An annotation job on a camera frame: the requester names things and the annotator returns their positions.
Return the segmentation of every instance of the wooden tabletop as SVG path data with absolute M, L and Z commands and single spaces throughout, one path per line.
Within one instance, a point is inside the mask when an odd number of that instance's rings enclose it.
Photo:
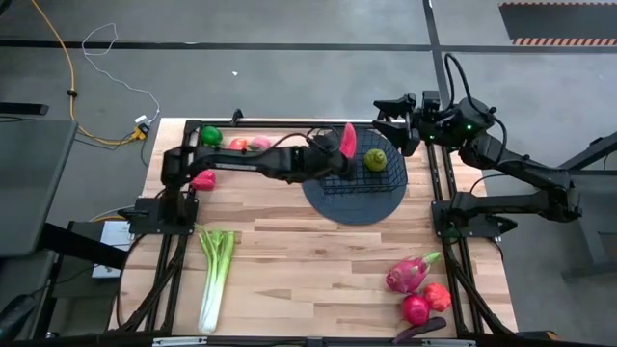
M 153 197 L 162 189 L 162 153 L 180 144 L 185 121 L 161 120 L 143 196 Z M 256 135 L 276 140 L 289 132 L 224 129 L 224 136 L 227 141 Z M 302 142 L 289 139 L 282 145 Z M 288 185 L 258 173 L 216 171 L 216 189 L 198 193 L 198 223 L 237 231 L 237 241 L 215 334 L 393 337 L 406 329 L 398 307 L 403 296 L 388 290 L 386 272 L 403 257 L 442 251 L 431 222 L 433 191 L 424 146 L 406 160 L 409 183 L 401 204 L 382 222 L 361 227 L 322 217 L 299 184 Z M 459 190 L 468 190 L 481 172 L 462 164 L 456 155 L 452 161 Z M 484 194 L 484 185 L 478 184 L 474 192 Z M 121 283 L 122 319 L 151 288 L 160 243 L 160 236 L 147 236 L 129 257 Z M 469 252 L 480 294 L 502 322 L 516 330 L 499 252 L 480 239 L 469 239 Z M 199 334 L 206 269 L 199 240 L 191 237 L 174 334 Z M 442 261 L 431 268 L 424 284 L 431 282 L 447 286 Z M 462 287 L 460 291 L 471 328 L 469 301 Z M 451 308 L 440 315 L 448 326 L 426 336 L 455 336 Z

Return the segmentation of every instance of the wire basket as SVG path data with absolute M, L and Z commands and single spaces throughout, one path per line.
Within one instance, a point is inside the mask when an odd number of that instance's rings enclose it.
M 358 194 L 391 192 L 407 185 L 407 168 L 403 156 L 388 141 L 373 130 L 358 130 L 356 133 L 356 172 L 351 181 L 330 175 L 319 180 L 324 194 Z M 364 155 L 371 149 L 381 149 L 388 158 L 386 168 L 378 173 L 364 164 Z

